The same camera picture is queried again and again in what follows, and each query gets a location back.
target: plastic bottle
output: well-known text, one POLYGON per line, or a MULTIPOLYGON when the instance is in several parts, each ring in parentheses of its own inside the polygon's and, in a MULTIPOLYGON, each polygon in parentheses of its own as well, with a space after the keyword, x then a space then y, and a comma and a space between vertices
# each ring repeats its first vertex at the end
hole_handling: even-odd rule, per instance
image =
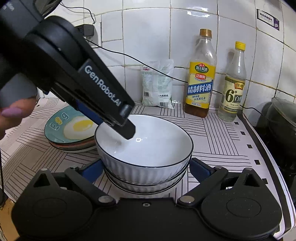
POLYGON ((212 31, 200 30, 200 40, 190 61, 187 98, 184 111, 206 117, 210 107, 217 56, 211 43, 212 31))
POLYGON ((246 45, 244 43, 235 42, 235 53, 225 76, 225 87, 218 116, 227 122, 234 121, 242 100, 243 88, 247 77, 244 65, 245 49, 246 45))

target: gold bottle cap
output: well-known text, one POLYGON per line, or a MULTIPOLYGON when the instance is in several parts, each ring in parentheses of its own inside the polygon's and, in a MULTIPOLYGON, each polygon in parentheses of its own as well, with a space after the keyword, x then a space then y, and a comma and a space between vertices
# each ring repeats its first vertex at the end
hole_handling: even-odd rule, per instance
POLYGON ((235 48, 239 49, 239 50, 242 50, 242 51, 245 51, 246 50, 246 44, 236 41, 235 42, 235 48))
POLYGON ((209 29, 205 29, 205 28, 201 28, 200 29, 200 36, 204 36, 204 37, 212 37, 212 31, 209 29))

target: fried egg illustration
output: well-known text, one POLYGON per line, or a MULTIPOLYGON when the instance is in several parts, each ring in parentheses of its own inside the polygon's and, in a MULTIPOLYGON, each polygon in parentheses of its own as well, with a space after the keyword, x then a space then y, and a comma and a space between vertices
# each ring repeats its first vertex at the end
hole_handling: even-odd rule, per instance
POLYGON ((77 116, 65 125, 63 133, 67 139, 84 140, 94 135, 97 126, 86 116, 77 116))

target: human hand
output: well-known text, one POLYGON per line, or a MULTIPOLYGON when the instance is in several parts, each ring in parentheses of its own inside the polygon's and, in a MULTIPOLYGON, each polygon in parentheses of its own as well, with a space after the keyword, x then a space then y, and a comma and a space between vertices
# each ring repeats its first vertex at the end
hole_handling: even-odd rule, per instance
POLYGON ((22 119, 29 116, 36 105, 36 97, 20 99, 9 107, 0 109, 0 139, 5 136, 5 131, 18 126, 22 119))

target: striped tablecloth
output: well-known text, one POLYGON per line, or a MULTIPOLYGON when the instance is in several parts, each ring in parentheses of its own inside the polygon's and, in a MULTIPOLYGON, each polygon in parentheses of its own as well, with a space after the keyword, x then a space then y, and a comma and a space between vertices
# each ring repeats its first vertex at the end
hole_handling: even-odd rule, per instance
MULTIPOLYGON (((68 167, 82 167, 99 157, 96 150, 84 153, 65 153, 52 147, 44 136, 47 120, 67 106, 57 98, 40 99, 33 113, 22 123, 7 131, 0 141, 5 192, 14 201, 41 168, 51 172, 63 172, 68 167)), ((133 114, 154 115, 171 121, 187 131, 194 141, 193 157, 209 166, 223 166, 232 172, 251 167, 259 174, 279 202, 283 217, 275 233, 280 238, 296 224, 295 209, 283 177, 269 151, 243 116, 232 123, 217 116, 217 109, 210 108, 206 118, 184 113, 181 104, 173 110, 160 107, 144 107, 136 103, 133 114)), ((175 199, 198 185, 187 170, 182 181, 168 196, 175 199)), ((102 174, 95 182, 100 189, 119 198, 118 189, 102 174)))

